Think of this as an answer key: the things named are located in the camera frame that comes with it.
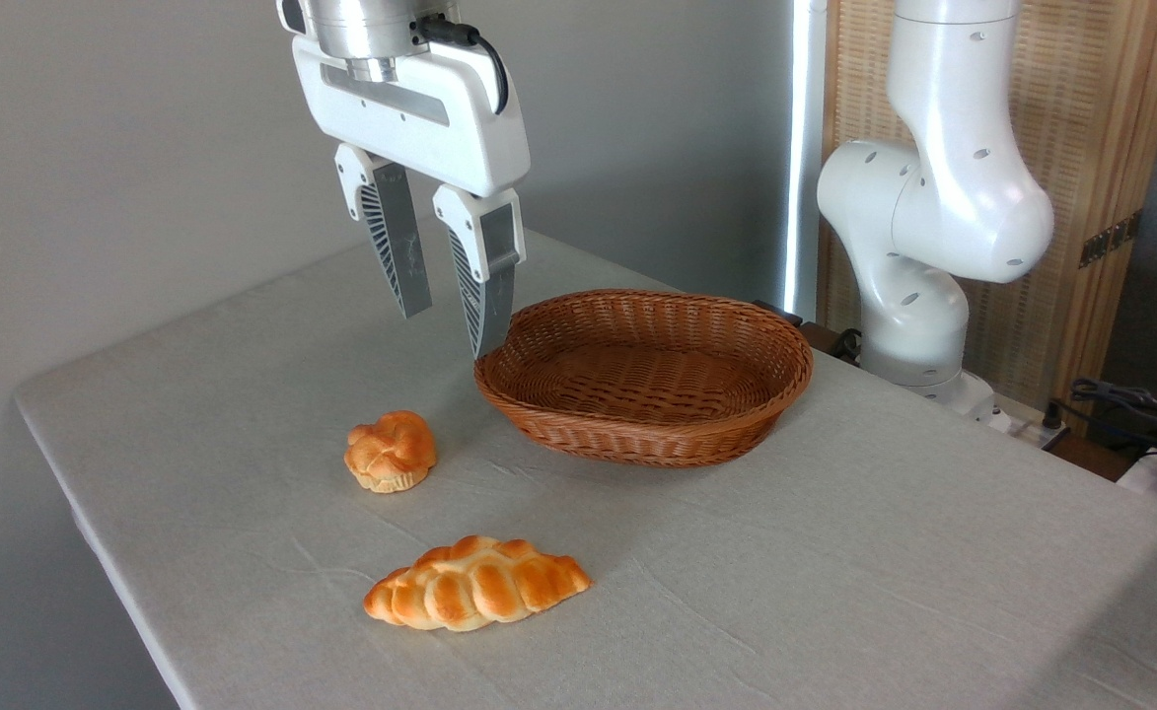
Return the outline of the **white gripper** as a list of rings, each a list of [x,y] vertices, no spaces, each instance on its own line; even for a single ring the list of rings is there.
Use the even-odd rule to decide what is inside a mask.
[[[515,266],[526,256],[510,187],[532,158],[519,99],[495,112],[495,64],[479,50],[434,44],[398,58],[397,79],[377,84],[351,77],[308,37],[294,37],[292,53],[314,121],[347,143],[334,154],[345,207],[369,231],[401,315],[432,306],[407,167],[448,183],[433,205],[447,225],[471,352],[496,350],[509,332]]]

